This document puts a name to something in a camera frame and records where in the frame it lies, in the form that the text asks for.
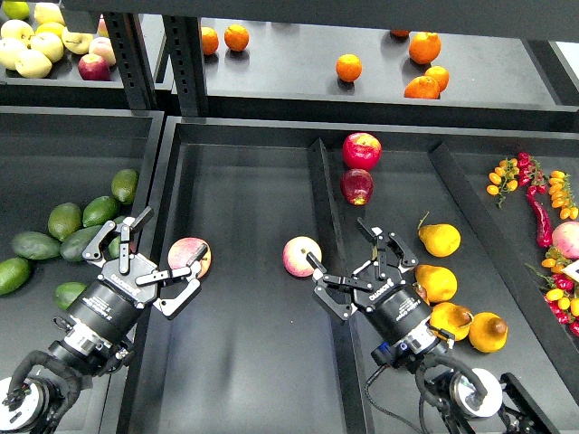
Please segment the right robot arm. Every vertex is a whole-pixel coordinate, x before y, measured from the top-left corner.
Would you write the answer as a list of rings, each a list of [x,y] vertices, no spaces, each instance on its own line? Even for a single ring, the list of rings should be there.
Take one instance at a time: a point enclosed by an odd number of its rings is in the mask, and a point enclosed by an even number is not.
[[[514,374],[495,376],[452,357],[456,335],[432,323],[419,284],[405,279],[418,260],[400,237],[363,221],[356,225],[373,252],[351,276],[328,273],[311,251],[305,258],[320,304],[342,321],[361,313],[382,338],[372,352],[378,368],[365,384],[371,386],[387,367],[404,368],[419,392],[418,415],[432,406],[450,433],[471,433],[474,420],[492,417],[507,433],[554,433],[553,422]]]

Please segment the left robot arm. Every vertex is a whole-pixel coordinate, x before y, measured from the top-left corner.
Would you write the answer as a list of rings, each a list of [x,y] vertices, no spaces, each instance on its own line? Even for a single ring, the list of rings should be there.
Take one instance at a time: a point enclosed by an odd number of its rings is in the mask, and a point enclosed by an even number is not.
[[[48,351],[32,351],[1,381],[1,431],[53,433],[92,380],[130,364],[135,351],[128,334],[155,307],[172,319],[197,295],[201,243],[179,269],[162,270],[131,249],[135,234],[152,218],[150,207],[121,223],[105,222],[82,257],[99,268],[55,324],[65,336]]]

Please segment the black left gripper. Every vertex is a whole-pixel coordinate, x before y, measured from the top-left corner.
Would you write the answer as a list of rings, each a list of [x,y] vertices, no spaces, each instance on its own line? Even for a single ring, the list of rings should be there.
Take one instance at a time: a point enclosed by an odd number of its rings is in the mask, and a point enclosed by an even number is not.
[[[97,278],[68,308],[74,333],[97,344],[117,344],[130,331],[144,309],[153,306],[167,319],[174,319],[197,295],[199,274],[207,244],[201,243],[179,269],[158,271],[157,264],[141,254],[131,254],[131,240],[152,219],[147,206],[137,217],[122,223],[105,222],[82,252],[82,257],[102,268]],[[107,262],[101,244],[119,236],[119,256]],[[161,297],[161,288],[180,285],[173,297]]]

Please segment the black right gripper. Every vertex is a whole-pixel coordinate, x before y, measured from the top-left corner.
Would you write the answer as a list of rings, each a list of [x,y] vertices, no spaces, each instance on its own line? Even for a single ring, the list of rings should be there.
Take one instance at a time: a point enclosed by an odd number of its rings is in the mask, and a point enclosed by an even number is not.
[[[341,321],[359,310],[391,348],[432,347],[436,344],[428,326],[432,309],[402,279],[419,265],[416,255],[394,231],[367,226],[361,217],[356,219],[356,227],[372,245],[371,261],[349,278],[327,273],[309,252],[306,259],[314,269],[315,299]]]

